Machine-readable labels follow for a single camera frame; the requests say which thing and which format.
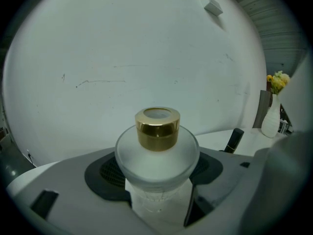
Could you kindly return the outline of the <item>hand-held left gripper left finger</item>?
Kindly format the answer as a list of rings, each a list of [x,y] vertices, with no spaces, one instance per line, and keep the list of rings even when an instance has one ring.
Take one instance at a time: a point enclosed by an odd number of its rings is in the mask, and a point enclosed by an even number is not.
[[[155,235],[127,202],[106,201],[85,182],[85,170],[93,161],[113,152],[107,148],[46,164],[25,172],[6,188],[20,205],[30,207],[43,190],[59,195],[47,222],[72,235]]]

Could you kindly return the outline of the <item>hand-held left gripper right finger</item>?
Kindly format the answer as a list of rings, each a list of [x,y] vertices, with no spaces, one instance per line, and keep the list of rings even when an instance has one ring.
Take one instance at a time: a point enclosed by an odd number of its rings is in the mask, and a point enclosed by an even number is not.
[[[264,235],[293,209],[310,178],[310,134],[253,156],[200,149],[183,229],[176,235]]]

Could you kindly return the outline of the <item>clear glass jar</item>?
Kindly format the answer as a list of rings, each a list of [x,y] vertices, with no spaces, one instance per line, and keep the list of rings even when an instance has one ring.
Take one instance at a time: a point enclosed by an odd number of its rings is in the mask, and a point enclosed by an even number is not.
[[[142,205],[161,211],[189,179],[200,157],[195,136],[180,125],[180,113],[151,107],[135,115],[135,125],[115,145],[115,159]]]

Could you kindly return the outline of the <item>black lipstick tube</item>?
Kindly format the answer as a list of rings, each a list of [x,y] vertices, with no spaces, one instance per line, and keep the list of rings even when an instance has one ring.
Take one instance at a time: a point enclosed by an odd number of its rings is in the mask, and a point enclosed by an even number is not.
[[[244,135],[243,130],[241,130],[239,128],[235,128],[231,134],[231,137],[230,137],[225,149],[224,149],[224,152],[233,154],[235,152],[235,150],[237,149],[243,135]]]

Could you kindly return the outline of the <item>white ribbed vase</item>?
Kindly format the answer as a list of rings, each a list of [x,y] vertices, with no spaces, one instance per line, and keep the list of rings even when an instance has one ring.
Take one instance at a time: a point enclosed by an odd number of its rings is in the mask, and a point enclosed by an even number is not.
[[[274,138],[280,125],[280,102],[276,94],[272,95],[272,105],[261,126],[261,132],[268,138]]]

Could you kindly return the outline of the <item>grey shelf cabinet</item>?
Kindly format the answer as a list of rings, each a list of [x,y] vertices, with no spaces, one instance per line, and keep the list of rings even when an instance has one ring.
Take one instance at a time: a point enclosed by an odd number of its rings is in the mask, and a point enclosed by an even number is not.
[[[270,109],[271,104],[272,104],[271,92],[261,90],[257,114],[256,114],[255,121],[254,121],[252,128],[261,128],[262,122],[263,122],[268,110]],[[283,134],[283,135],[287,135],[288,134],[288,128],[290,127],[290,125],[291,124],[289,122],[288,116],[287,116],[284,108],[281,105],[280,106],[280,125],[279,125],[278,132]]]

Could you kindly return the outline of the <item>person's white printed sweatshirt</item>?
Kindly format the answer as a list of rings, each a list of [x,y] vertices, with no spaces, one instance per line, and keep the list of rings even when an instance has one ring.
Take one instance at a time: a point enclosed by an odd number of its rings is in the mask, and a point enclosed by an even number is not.
[[[313,130],[313,57],[307,54],[280,92],[279,100],[295,132]]]

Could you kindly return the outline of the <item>yellow flower bouquet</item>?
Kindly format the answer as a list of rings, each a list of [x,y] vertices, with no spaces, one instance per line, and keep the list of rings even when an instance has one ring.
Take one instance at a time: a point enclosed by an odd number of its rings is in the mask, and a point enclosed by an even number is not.
[[[279,94],[283,88],[290,82],[288,74],[282,71],[275,72],[274,75],[267,75],[267,82],[270,83],[270,91],[272,94]]]

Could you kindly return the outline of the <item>white wall junction box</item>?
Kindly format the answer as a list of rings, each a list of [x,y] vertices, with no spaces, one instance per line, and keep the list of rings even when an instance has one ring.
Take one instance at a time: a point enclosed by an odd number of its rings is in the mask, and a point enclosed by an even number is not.
[[[220,4],[215,0],[207,0],[204,8],[217,17],[223,13]]]

